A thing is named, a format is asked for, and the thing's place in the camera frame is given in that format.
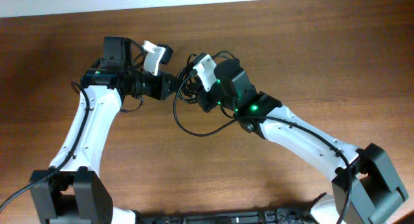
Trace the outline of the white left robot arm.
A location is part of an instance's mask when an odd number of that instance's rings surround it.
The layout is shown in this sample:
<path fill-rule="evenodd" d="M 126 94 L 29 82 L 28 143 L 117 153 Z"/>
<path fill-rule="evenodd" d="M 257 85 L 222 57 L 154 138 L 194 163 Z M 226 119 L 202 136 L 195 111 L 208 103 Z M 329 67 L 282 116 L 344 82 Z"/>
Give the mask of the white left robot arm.
<path fill-rule="evenodd" d="M 80 101 L 67 137 L 46 170 L 33 171 L 30 190 L 41 223 L 139 223 L 136 210 L 114 206 L 100 174 L 111 124 L 124 98 L 166 99 L 176 79 L 159 70 L 173 49 L 150 41 L 106 37 L 103 56 L 75 83 Z"/>

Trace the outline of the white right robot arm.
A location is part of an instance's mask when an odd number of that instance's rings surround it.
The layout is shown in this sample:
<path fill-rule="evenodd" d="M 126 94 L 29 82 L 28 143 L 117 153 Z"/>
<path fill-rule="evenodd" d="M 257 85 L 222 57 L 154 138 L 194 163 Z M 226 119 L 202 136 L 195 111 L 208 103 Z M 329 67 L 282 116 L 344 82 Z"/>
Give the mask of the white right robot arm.
<path fill-rule="evenodd" d="M 408 200 L 389 155 L 371 143 L 362 149 L 338 140 L 295 115 L 281 101 L 257 92 L 238 59 L 195 63 L 205 112 L 223 105 L 247 132 L 279 144 L 317 169 L 332 184 L 310 214 L 318 223 L 385 223 Z"/>

